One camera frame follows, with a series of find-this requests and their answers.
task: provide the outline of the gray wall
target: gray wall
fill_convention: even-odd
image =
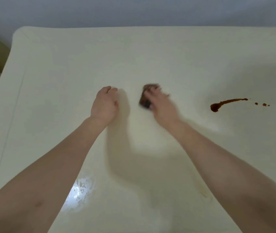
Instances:
[[[0,40],[25,25],[276,26],[276,0],[0,0]]]

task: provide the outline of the sauce smear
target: sauce smear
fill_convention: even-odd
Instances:
[[[210,109],[213,112],[218,112],[218,110],[220,109],[220,107],[222,105],[229,104],[229,103],[235,102],[235,101],[248,101],[248,99],[244,98],[244,99],[231,99],[231,100],[226,100],[226,101],[220,101],[219,103],[212,104],[210,106]]]

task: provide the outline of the brown sponge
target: brown sponge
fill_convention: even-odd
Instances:
[[[139,100],[139,104],[146,108],[146,109],[149,109],[150,108],[150,105],[151,105],[151,102],[144,96],[144,92],[146,90],[150,90],[152,87],[154,87],[155,89],[159,87],[158,84],[146,84],[143,86],[143,90],[142,90],[142,94],[141,94],[141,98]]]

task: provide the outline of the hand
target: hand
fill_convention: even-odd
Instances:
[[[150,109],[156,121],[167,131],[170,131],[175,122],[180,121],[180,118],[168,95],[162,93],[160,88],[151,88],[149,91],[145,91],[144,95],[151,101]]]
[[[106,127],[117,116],[119,107],[115,100],[117,88],[103,87],[96,96],[90,111],[90,117],[97,119]]]

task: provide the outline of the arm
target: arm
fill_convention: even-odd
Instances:
[[[102,88],[91,116],[0,189],[0,232],[47,232],[98,135],[118,113],[116,88]]]
[[[156,121],[185,149],[239,228],[243,232],[276,232],[276,183],[181,121],[159,88],[145,95]]]

